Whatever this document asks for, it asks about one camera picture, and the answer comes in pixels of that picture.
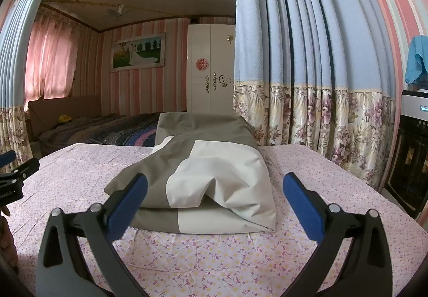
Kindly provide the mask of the person's left hand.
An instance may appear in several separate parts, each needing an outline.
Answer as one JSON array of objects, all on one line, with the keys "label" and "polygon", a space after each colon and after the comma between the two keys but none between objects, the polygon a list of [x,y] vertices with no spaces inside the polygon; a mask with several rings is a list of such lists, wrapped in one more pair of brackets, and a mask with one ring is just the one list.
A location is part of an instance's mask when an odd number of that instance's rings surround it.
[{"label": "person's left hand", "polygon": [[1,206],[1,254],[4,256],[5,261],[17,270],[18,255],[17,249],[14,244],[14,238],[9,228],[7,216],[10,216],[9,209],[6,206]]}]

